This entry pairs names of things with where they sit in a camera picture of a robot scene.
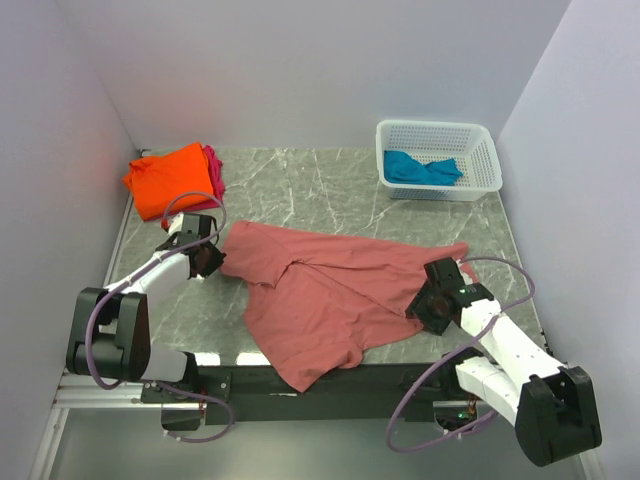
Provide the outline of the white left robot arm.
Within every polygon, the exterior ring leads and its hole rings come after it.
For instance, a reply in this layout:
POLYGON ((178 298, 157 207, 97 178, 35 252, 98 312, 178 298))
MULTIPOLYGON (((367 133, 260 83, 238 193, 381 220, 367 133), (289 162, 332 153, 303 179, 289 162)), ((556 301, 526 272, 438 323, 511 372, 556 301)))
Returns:
POLYGON ((210 215, 180 213, 165 224, 167 238, 151 258, 118 282, 77 296, 66 369, 106 389, 122 382, 161 381, 176 401, 193 399, 200 378, 190 353, 154 345, 150 313, 178 285, 206 278, 224 262, 221 227, 210 215))

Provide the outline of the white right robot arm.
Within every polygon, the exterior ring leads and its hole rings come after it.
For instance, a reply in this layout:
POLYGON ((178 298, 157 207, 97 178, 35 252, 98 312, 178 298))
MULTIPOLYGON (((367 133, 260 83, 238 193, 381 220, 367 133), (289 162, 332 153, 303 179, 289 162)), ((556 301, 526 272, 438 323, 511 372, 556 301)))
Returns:
POLYGON ((470 335, 409 388, 429 380, 452 399, 483 400, 515 429, 524 455, 543 467, 599 447, 602 433, 593 382, 539 347, 481 283, 465 282, 459 264, 425 264, 426 280, 406 314, 440 335, 451 324, 470 335))

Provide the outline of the salmon pink t-shirt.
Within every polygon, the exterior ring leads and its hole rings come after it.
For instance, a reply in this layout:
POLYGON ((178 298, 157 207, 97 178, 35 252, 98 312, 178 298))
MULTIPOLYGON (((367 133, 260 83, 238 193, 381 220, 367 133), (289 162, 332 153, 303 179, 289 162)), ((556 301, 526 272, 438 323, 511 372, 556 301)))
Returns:
POLYGON ((249 333, 303 393, 333 369, 360 365, 365 351, 421 332, 406 309, 427 278, 425 264, 460 260, 469 246, 420 247, 242 220, 223 251, 222 274, 248 286, 249 333))

